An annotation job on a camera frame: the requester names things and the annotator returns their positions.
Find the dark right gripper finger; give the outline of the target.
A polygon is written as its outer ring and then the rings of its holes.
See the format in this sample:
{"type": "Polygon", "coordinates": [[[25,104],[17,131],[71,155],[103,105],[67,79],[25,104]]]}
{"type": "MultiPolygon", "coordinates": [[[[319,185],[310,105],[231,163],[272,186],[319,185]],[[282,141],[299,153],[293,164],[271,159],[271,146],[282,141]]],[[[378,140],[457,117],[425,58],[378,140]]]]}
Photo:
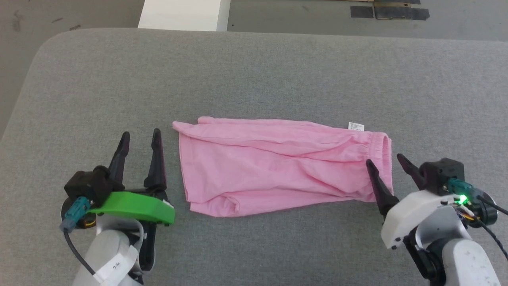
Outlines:
{"type": "Polygon", "coordinates": [[[413,182],[418,187],[418,190],[425,190],[427,187],[427,181],[420,168],[416,167],[408,158],[404,156],[404,154],[399,153],[396,155],[396,157],[402,169],[412,178],[413,182]]]}
{"type": "Polygon", "coordinates": [[[383,217],[387,217],[389,210],[399,203],[398,197],[393,195],[384,181],[381,179],[379,170],[371,159],[366,160],[366,167],[370,177],[376,204],[379,213],[383,217]]]}

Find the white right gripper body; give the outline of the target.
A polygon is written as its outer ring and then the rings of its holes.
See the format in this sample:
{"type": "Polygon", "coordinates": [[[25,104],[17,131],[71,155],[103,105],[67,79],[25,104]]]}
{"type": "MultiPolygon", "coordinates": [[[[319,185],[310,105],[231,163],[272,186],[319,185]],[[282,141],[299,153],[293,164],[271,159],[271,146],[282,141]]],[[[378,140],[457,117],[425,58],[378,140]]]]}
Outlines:
{"type": "Polygon", "coordinates": [[[463,238],[464,226],[454,208],[454,196],[440,197],[429,191],[409,194],[388,211],[381,238],[388,249],[400,247],[415,229],[416,244],[426,247],[443,238],[463,238]]]}

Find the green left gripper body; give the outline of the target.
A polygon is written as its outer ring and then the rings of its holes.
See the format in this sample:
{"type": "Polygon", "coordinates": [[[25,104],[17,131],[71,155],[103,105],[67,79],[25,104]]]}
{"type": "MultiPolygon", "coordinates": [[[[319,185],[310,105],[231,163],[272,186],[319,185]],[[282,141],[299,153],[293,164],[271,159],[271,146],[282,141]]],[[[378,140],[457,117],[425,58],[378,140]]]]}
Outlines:
{"type": "Polygon", "coordinates": [[[132,218],[159,224],[175,222],[174,207],[165,199],[133,192],[112,192],[100,207],[91,207],[87,213],[132,218]]]}

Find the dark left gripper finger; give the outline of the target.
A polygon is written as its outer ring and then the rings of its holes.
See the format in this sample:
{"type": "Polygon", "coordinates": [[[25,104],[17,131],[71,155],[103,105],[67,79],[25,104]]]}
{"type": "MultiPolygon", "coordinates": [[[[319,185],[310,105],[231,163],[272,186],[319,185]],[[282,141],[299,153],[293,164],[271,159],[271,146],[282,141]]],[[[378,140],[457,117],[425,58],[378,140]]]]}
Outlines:
{"type": "Polygon", "coordinates": [[[147,177],[143,186],[151,197],[167,199],[167,179],[165,172],[163,141],[160,129],[155,128],[151,141],[152,156],[147,177]]]}
{"type": "Polygon", "coordinates": [[[123,174],[125,168],[125,158],[129,153],[129,140],[130,134],[128,131],[124,132],[120,138],[116,151],[109,164],[109,178],[108,181],[113,187],[124,187],[123,174]]]}

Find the pink cloth shorts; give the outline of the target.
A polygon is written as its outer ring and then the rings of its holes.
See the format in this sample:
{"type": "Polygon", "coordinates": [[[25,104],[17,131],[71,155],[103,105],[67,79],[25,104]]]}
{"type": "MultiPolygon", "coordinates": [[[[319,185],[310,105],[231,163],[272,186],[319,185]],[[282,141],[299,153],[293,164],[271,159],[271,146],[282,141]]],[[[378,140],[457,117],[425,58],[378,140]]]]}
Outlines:
{"type": "Polygon", "coordinates": [[[393,191],[392,141],[383,132],[210,116],[172,126],[192,212],[240,217],[316,203],[375,202],[367,160],[393,191]]]}

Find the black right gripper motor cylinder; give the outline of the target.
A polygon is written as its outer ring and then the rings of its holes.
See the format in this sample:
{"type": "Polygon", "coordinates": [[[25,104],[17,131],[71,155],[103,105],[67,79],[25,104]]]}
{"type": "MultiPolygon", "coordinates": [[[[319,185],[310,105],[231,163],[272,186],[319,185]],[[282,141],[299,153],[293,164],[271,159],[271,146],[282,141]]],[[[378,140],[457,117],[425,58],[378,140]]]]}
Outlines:
{"type": "MultiPolygon", "coordinates": [[[[493,201],[487,193],[481,194],[480,197],[489,203],[495,204],[495,201],[493,201]]],[[[466,207],[471,210],[479,218],[479,221],[483,222],[486,226],[493,225],[498,219],[498,210],[479,199],[473,199],[468,202],[466,207]]],[[[468,224],[472,228],[482,228],[479,222],[470,221],[468,224]]]]}

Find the white rectangular box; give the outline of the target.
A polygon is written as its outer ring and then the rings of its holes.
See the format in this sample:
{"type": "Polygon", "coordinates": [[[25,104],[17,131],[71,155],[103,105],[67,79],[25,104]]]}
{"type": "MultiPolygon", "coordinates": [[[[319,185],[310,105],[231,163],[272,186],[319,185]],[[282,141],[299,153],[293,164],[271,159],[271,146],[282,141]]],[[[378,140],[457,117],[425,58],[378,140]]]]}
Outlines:
{"type": "Polygon", "coordinates": [[[227,31],[231,0],[145,0],[140,29],[227,31]]]}

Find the large black floor tape patch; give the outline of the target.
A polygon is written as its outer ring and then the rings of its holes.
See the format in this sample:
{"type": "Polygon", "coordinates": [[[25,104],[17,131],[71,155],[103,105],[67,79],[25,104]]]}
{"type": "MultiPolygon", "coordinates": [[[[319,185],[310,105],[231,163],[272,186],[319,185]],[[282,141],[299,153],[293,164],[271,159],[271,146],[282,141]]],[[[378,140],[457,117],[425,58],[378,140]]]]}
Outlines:
{"type": "Polygon", "coordinates": [[[379,20],[408,19],[425,21],[430,18],[428,9],[409,6],[375,6],[374,15],[379,20]]]}

